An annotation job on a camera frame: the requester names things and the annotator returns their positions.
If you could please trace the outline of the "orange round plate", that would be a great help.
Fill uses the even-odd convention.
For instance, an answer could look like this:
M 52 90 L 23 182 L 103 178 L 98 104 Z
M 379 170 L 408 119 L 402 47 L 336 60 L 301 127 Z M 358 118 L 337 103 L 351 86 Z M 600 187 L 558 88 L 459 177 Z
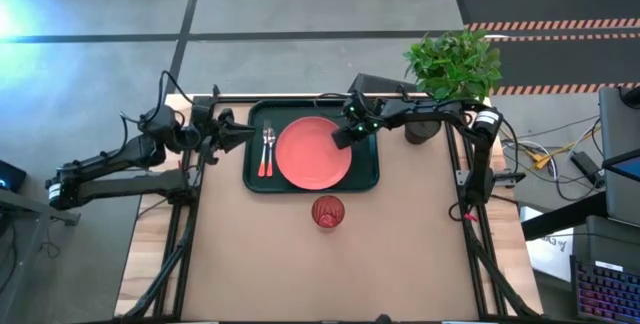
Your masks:
M 352 151 L 337 148 L 332 138 L 337 128 L 319 116 L 303 117 L 285 127 L 275 149 L 284 178 L 305 190 L 324 190 L 341 181 L 351 166 Z

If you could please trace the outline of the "grey computer monitor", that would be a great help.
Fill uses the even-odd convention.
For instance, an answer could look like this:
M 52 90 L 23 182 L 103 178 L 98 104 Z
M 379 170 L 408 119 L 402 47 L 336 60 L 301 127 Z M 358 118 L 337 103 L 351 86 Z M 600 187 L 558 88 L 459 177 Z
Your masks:
M 599 91 L 609 217 L 640 227 L 640 87 Z

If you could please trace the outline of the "black desk beam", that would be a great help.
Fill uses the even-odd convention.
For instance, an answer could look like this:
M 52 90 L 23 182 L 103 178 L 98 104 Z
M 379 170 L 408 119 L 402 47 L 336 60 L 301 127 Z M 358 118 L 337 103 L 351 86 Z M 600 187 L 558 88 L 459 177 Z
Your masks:
M 605 192 L 524 221 L 524 238 L 526 241 L 536 240 L 557 231 L 582 225 L 589 216 L 608 217 Z

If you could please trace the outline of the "white printed sheet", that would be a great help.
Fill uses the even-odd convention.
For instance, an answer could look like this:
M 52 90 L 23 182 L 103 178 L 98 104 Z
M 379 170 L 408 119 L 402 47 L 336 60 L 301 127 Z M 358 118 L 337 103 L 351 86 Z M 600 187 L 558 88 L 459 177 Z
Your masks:
M 573 235 L 574 229 L 568 228 L 539 239 L 527 240 L 526 246 L 532 268 L 537 272 L 570 282 Z

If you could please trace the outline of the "black floor mat striped edge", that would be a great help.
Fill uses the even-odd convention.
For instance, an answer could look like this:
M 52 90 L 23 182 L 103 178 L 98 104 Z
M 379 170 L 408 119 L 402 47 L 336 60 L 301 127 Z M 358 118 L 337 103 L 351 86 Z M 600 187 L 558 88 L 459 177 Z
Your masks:
M 496 96 L 640 87 L 640 33 L 518 36 L 490 43 L 500 50 Z
M 640 28 L 640 0 L 456 0 L 465 28 L 487 31 Z

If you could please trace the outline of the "dark green plastic tray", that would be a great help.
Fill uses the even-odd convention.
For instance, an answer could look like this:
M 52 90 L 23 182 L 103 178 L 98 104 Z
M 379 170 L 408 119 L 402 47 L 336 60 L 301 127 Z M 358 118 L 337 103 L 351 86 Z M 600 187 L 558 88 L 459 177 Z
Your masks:
M 291 184 L 277 170 L 272 178 L 258 176 L 263 149 L 263 124 L 269 121 L 280 137 L 282 131 L 293 121 L 307 117 L 320 116 L 331 120 L 338 126 L 346 121 L 340 116 L 342 102 L 337 99 L 320 100 L 317 105 L 312 99 L 263 100 L 253 105 L 248 112 L 248 125 L 256 128 L 255 137 L 246 143 L 242 178 L 245 186 L 260 194 L 303 193 L 305 189 Z M 327 193 L 355 193 L 372 189 L 380 176 L 377 141 L 374 135 L 350 147 L 352 161 L 346 175 L 334 186 L 324 189 Z

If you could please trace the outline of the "red translucent cup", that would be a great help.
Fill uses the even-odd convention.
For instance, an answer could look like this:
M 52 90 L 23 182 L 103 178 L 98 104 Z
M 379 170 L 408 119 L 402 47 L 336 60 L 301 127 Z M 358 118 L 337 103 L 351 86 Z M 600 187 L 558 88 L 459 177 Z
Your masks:
M 345 217 L 345 207 L 338 197 L 325 195 L 314 201 L 311 215 L 320 228 L 334 229 L 342 223 Z

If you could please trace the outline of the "brown table mat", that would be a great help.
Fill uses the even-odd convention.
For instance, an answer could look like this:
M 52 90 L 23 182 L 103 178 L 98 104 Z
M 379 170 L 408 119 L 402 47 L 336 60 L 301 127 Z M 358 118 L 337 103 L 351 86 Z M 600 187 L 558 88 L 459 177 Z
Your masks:
M 380 179 L 319 228 L 315 195 L 257 194 L 244 151 L 206 168 L 184 294 L 186 320 L 467 320 L 478 315 L 448 141 L 378 134 Z

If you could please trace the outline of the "dark round plant pot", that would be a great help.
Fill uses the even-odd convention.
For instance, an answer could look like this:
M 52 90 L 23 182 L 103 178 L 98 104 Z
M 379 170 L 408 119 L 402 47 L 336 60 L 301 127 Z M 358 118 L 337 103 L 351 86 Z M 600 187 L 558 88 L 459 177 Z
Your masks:
M 410 122 L 404 125 L 404 136 L 410 144 L 420 145 L 433 138 L 440 129 L 440 121 Z

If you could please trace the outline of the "backlit black keyboard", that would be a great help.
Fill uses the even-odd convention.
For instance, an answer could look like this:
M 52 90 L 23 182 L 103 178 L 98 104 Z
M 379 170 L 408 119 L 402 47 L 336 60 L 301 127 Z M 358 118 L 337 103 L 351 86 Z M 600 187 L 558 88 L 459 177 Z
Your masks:
M 640 269 L 570 257 L 577 316 L 591 322 L 640 324 Z

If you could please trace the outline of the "metal fork orange handle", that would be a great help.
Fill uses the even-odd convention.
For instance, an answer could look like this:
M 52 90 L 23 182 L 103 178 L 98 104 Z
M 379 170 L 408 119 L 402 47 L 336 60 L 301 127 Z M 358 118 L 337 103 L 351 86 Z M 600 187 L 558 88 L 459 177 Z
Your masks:
M 262 147 L 260 165 L 258 169 L 259 177 L 264 177 L 266 175 L 266 155 L 267 155 L 270 129 L 271 129 L 270 120 L 265 119 L 263 122 L 263 130 L 262 130 L 263 147 Z

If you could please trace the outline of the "green leafy plant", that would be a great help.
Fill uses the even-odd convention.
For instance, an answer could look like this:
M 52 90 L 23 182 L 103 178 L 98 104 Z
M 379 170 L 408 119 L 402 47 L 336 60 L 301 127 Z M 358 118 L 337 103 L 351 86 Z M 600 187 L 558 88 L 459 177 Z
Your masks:
M 485 30 L 450 31 L 425 36 L 403 53 L 405 75 L 419 92 L 437 101 L 475 99 L 483 102 L 502 79 L 501 52 L 485 38 Z

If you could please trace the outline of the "black box with light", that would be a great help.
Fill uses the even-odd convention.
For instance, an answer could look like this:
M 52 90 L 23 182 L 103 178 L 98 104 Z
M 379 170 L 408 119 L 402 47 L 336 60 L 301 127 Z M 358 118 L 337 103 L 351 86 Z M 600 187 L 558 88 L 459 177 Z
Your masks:
M 18 193 L 26 176 L 24 170 L 0 160 L 0 189 Z

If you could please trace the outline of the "metal spoon orange handle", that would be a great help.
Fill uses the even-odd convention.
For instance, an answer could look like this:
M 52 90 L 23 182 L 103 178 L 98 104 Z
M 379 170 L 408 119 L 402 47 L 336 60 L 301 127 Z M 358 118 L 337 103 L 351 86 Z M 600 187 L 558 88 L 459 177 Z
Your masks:
M 272 177 L 273 176 L 273 147 L 274 144 L 276 142 L 276 134 L 273 128 L 269 128 L 268 129 L 268 137 L 267 137 L 267 144 L 268 144 L 268 159 L 267 159 L 267 168 L 266 168 L 266 176 L 267 177 Z

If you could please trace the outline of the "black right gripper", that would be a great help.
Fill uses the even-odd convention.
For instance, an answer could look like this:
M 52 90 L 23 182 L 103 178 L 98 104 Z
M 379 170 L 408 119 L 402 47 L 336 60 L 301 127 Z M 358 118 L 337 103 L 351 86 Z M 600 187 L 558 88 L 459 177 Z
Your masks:
M 334 130 L 331 137 L 340 150 L 352 146 L 369 134 L 384 127 L 382 109 L 385 100 L 369 98 L 362 92 L 354 91 L 345 100 L 342 114 L 346 125 Z

